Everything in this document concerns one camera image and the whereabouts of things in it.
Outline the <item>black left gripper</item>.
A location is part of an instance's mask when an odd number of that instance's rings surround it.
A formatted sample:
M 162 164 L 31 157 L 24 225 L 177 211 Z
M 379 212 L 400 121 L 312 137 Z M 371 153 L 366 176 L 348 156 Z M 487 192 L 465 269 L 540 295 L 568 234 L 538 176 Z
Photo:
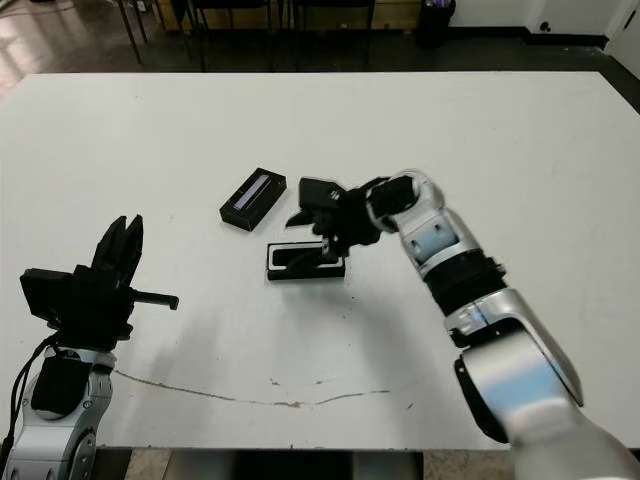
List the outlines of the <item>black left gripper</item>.
M 175 295 L 140 291 L 131 286 L 142 256 L 143 217 L 127 226 L 116 218 L 99 241 L 91 267 L 79 265 L 65 287 L 57 318 L 58 342 L 71 348 L 111 351 L 130 338 L 129 317 L 137 303 L 176 310 Z

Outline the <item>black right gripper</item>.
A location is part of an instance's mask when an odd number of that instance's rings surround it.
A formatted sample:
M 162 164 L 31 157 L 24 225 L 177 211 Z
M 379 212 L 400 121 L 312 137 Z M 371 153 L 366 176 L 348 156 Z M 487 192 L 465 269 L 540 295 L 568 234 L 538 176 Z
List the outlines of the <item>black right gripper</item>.
M 312 226 L 323 241 L 297 243 L 294 269 L 312 269 L 335 264 L 335 256 L 348 256 L 353 246 L 379 241 L 381 230 L 373 225 L 362 188 L 344 191 L 331 207 L 301 209 L 289 218 L 286 227 Z

